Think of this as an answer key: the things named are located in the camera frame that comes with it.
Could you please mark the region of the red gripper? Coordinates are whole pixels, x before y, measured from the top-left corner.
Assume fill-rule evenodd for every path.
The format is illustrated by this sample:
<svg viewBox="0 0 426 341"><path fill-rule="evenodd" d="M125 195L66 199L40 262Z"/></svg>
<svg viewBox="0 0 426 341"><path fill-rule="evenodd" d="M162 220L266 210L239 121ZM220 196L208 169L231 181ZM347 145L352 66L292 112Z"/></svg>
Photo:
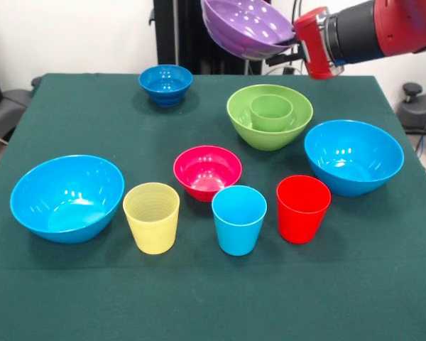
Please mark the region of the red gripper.
<svg viewBox="0 0 426 341"><path fill-rule="evenodd" d="M294 22L295 36L300 42L302 53L278 54L265 59L267 66L305 60L308 75L315 80L328 80L343 72L343 67L334 63L327 49L326 6L315 8L301 15Z"/></svg>

